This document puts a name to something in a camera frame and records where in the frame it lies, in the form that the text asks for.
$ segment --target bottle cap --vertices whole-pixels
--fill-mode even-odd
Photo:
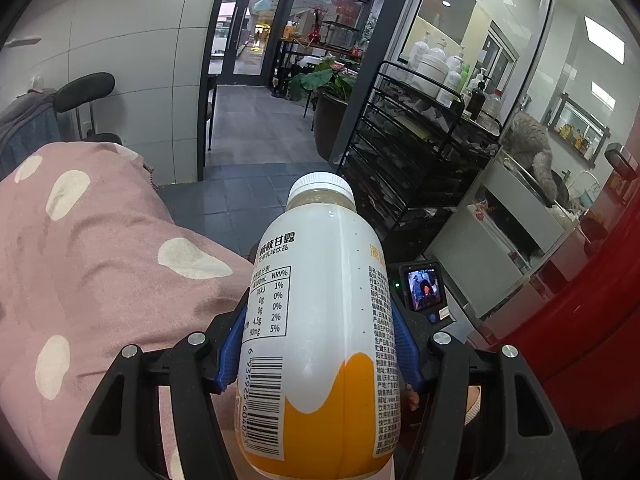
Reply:
[[[353,198],[353,191],[351,190],[349,184],[347,184],[347,181],[342,177],[336,175],[335,173],[328,173],[325,171],[309,173],[297,179],[291,187],[291,191],[289,191],[289,199],[287,200],[287,205],[289,205],[291,201],[300,193],[316,189],[335,191],[336,193],[340,193],[341,195],[347,197],[354,207],[356,205],[356,201]]]

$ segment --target small display screen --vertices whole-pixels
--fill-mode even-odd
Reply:
[[[424,310],[442,302],[442,290],[436,269],[411,270],[407,274],[412,307],[415,311]]]

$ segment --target screw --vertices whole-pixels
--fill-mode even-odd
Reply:
[[[433,335],[433,340],[439,345],[448,345],[451,343],[451,336],[446,332],[436,332]]]
[[[187,338],[187,341],[189,342],[189,344],[194,346],[201,345],[206,340],[207,340],[207,336],[205,336],[202,332],[194,332]]]
[[[133,357],[138,353],[138,347],[135,345],[127,345],[122,349],[122,357],[126,357],[127,359]]]
[[[517,357],[518,349],[515,346],[505,345],[502,347],[502,353],[510,358]]]

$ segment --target polka dot fabric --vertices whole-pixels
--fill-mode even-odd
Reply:
[[[236,306],[252,266],[174,225],[142,157],[115,144],[42,147],[0,182],[0,205],[0,409],[54,479],[117,352],[203,330]],[[214,402],[237,447],[233,388]],[[180,478],[169,409],[167,463]],[[241,478],[260,478],[246,466]]]

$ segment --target cat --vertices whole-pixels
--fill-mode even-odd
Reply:
[[[558,186],[551,171],[554,156],[546,136],[546,128],[529,114],[518,112],[502,140],[502,147],[525,170],[532,173],[546,198],[555,202]]]

